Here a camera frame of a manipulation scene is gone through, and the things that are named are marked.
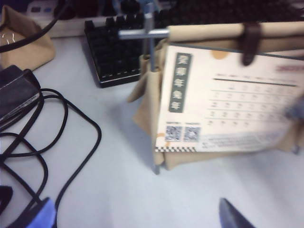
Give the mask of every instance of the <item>qr code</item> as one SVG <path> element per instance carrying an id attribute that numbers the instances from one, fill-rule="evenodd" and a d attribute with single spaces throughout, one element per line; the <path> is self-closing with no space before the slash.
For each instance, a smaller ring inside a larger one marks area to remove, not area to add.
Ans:
<path id="1" fill-rule="evenodd" d="M 180 141 L 181 127 L 167 126 L 165 141 Z"/>
<path id="2" fill-rule="evenodd" d="M 200 127 L 186 127 L 184 141 L 197 142 L 200 136 Z"/>

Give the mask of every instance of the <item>black cable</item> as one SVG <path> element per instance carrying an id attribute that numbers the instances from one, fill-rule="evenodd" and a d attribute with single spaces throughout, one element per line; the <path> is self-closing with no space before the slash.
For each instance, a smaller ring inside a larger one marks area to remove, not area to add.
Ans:
<path id="1" fill-rule="evenodd" d="M 14 125 L 15 123 L 17 123 L 19 120 L 21 120 L 24 116 L 26 116 L 32 110 L 33 107 L 29 108 L 28 110 L 24 110 L 23 112 L 18 113 L 16 115 L 13 115 L 12 117 L 8 118 L 4 125 L 1 125 L 1 123 L 0 123 L 0 132 L 5 131 L 6 129 L 8 129 L 9 127 Z"/>
<path id="2" fill-rule="evenodd" d="M 72 0 L 67 0 L 65 5 L 62 7 L 61 11 L 57 14 L 57 16 L 54 17 L 54 19 L 47 26 L 45 26 L 44 29 L 42 29 L 40 32 L 38 32 L 30 37 L 16 41 L 14 43 L 0 46 L 0 53 L 20 48 L 20 47 L 25 46 L 31 42 L 34 42 L 35 40 L 44 36 L 55 25 L 55 23 L 58 21 L 58 19 L 61 17 L 61 15 L 65 12 L 66 8 L 69 6 L 69 4 L 71 2 L 72 2 Z"/>
<path id="3" fill-rule="evenodd" d="M 28 106 L 24 107 L 19 112 L 16 112 L 13 115 L 11 115 L 10 117 L 6 118 L 5 120 L 0 121 L 0 132 L 5 130 L 4 125 L 7 124 L 8 122 L 10 123 L 12 121 L 15 121 L 15 123 L 16 123 L 20 119 L 22 119 L 27 113 L 29 113 L 37 105 L 37 103 L 38 103 L 38 100 L 35 100 Z"/>
<path id="4" fill-rule="evenodd" d="M 47 164 L 45 163 L 41 154 L 44 153 L 45 151 L 47 151 L 48 149 L 50 149 L 59 140 L 60 136 L 62 135 L 63 130 L 64 130 L 64 128 L 66 126 L 66 123 L 67 123 L 68 106 L 70 106 L 83 119 L 85 119 L 92 126 L 94 126 L 94 128 L 97 130 L 97 140 L 96 140 L 96 143 L 94 144 L 94 146 L 92 147 L 90 153 L 81 162 L 79 167 L 74 171 L 74 173 L 71 175 L 71 177 L 64 184 L 63 188 L 60 190 L 59 195 L 58 195 L 58 197 L 56 198 L 56 201 L 55 201 L 55 207 L 56 207 L 57 211 L 58 211 L 58 208 L 59 208 L 60 201 L 61 201 L 65 191 L 67 190 L 68 186 L 71 184 L 71 182 L 75 179 L 77 174 L 83 169 L 85 164 L 92 157 L 92 155 L 96 151 L 96 149 L 97 149 L 97 147 L 98 147 L 98 145 L 101 141 L 101 137 L 102 137 L 102 132 L 101 132 L 101 129 L 100 129 L 99 125 L 96 122 L 94 122 L 92 119 L 90 119 L 87 115 L 85 115 L 73 103 L 66 100 L 58 91 L 53 90 L 53 89 L 41 89 L 40 91 L 41 92 L 40 92 L 39 100 L 37 102 L 37 104 L 38 104 L 37 108 L 35 109 L 34 113 L 30 117 L 29 121 L 26 123 L 26 125 L 24 126 L 24 128 L 21 130 L 21 132 L 19 134 L 16 134 L 16 133 L 1 133 L 3 131 L 3 128 L 0 129 L 0 138 L 5 137 L 5 136 L 15 137 L 15 140 L 12 142 L 12 144 L 5 150 L 5 152 L 3 154 L 0 155 L 0 166 L 3 167 L 10 175 L 12 175 L 27 190 L 27 192 L 32 196 L 32 200 L 26 206 L 26 208 L 23 210 L 22 214 L 27 212 L 33 206 L 33 204 L 35 202 L 37 202 L 37 203 L 41 202 L 41 199 L 39 198 L 39 195 L 41 194 L 42 190 L 44 189 L 44 187 L 46 185 L 46 182 L 47 182 L 47 178 L 48 178 Z M 45 96 L 43 96 L 42 92 L 51 92 L 51 93 L 54 93 L 56 95 L 45 95 Z M 64 106 L 64 113 L 65 114 L 64 114 L 64 117 L 63 117 L 61 127 L 60 127 L 56 137 L 54 138 L 54 140 L 48 146 L 46 146 L 45 148 L 38 151 L 24 137 L 27 134 L 27 132 L 30 130 L 30 128 L 33 126 L 36 119 L 38 118 L 38 116 L 39 116 L 39 114 L 42 110 L 42 107 L 44 105 L 44 101 L 46 99 L 50 99 L 50 98 L 55 98 L 55 99 L 58 99 L 62 102 L 62 104 Z M 32 106 L 31 108 L 25 108 L 23 110 L 23 112 L 21 112 L 19 115 L 17 115 L 15 117 L 15 119 L 11 120 L 10 124 L 11 125 L 15 124 L 18 120 L 20 120 L 20 116 L 24 117 L 33 108 L 34 108 L 34 106 Z M 16 149 L 16 147 L 20 143 L 25 144 L 31 152 L 13 153 L 14 150 Z M 37 159 L 39 160 L 39 162 L 41 163 L 43 169 L 44 169 L 44 178 L 43 178 L 42 183 L 41 183 L 41 185 L 40 185 L 40 187 L 39 187 L 39 189 L 37 190 L 36 193 L 31 189 L 31 187 L 17 173 L 15 173 L 10 167 L 8 167 L 4 163 L 7 158 L 27 157 L 27 156 L 36 156 Z M 57 217 L 56 217 L 53 228 L 56 228 L 56 227 L 57 227 Z"/>

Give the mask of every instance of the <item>blue object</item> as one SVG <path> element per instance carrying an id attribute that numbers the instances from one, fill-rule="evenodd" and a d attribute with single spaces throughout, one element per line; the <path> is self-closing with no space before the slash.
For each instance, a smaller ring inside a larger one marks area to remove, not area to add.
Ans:
<path id="1" fill-rule="evenodd" d="M 49 12 L 51 12 L 51 11 L 52 11 L 52 8 L 50 8 L 50 7 L 47 7 L 47 8 L 44 9 L 44 12 L 45 12 L 45 13 L 49 13 Z"/>
<path id="2" fill-rule="evenodd" d="M 304 119 L 304 99 L 301 98 L 286 111 L 286 117 L 291 119 Z"/>
<path id="3" fill-rule="evenodd" d="M 152 3 L 154 3 L 154 7 L 155 7 L 155 10 L 156 10 L 156 11 L 160 11 L 160 10 L 161 10 L 160 8 L 158 8 L 157 4 L 155 4 L 154 0 L 137 0 L 137 1 L 141 4 L 141 8 L 142 8 L 142 9 L 144 9 L 144 7 L 145 7 L 148 3 L 152 2 Z"/>
<path id="4" fill-rule="evenodd" d="M 219 218 L 222 228 L 255 228 L 227 199 L 219 202 Z"/>
<path id="5" fill-rule="evenodd" d="M 50 198 L 44 199 L 40 204 L 19 216 L 7 228 L 52 228 L 55 222 L 56 210 Z"/>

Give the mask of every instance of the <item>checkered border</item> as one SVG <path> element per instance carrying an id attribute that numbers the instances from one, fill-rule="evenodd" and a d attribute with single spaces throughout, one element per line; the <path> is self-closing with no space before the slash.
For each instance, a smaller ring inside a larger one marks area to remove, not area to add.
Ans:
<path id="1" fill-rule="evenodd" d="M 196 152 L 195 147 L 155 147 L 155 152 Z"/>

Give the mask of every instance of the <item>desk calendar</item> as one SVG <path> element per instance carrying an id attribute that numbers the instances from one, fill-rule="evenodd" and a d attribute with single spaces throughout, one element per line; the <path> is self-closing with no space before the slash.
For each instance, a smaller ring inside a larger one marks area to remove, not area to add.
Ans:
<path id="1" fill-rule="evenodd" d="M 286 109 L 304 93 L 304 63 L 168 46 L 157 152 L 251 152 L 275 146 L 291 121 Z"/>

